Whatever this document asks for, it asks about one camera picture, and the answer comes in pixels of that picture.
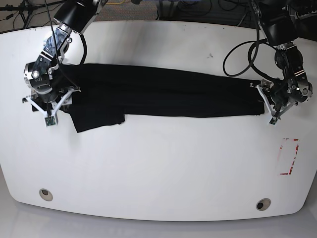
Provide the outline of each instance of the white table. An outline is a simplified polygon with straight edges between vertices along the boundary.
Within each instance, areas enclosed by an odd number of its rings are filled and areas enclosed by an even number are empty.
[[[69,115],[45,128],[39,113],[21,98],[30,91],[22,70],[34,61],[49,28],[0,36],[0,163],[17,201],[97,216],[206,221],[268,217],[297,212],[317,170],[315,97],[290,110],[277,126],[269,115],[216,119],[127,115],[123,125],[77,134]],[[223,75],[222,61],[235,45],[255,39],[255,31],[188,22],[97,22],[86,32],[86,62],[174,68]],[[78,36],[66,54],[78,63]],[[295,42],[315,84],[317,43]],[[229,72],[247,65],[247,47],[228,60]],[[282,77],[274,52],[261,46],[256,65]],[[261,79],[252,70],[243,75]],[[297,142],[299,150],[291,175]],[[280,147],[290,151],[279,156]],[[53,194],[46,202],[45,188]],[[266,211],[256,203],[272,201]]]
[[[61,212],[15,201],[0,169],[1,238],[315,238],[317,183],[297,213],[216,222],[153,222]]]

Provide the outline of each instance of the black cloth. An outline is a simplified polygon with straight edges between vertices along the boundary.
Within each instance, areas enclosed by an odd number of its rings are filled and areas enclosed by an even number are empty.
[[[81,92],[66,111],[77,132],[121,124],[125,114],[213,118],[264,113],[259,81],[141,66],[64,65]]]

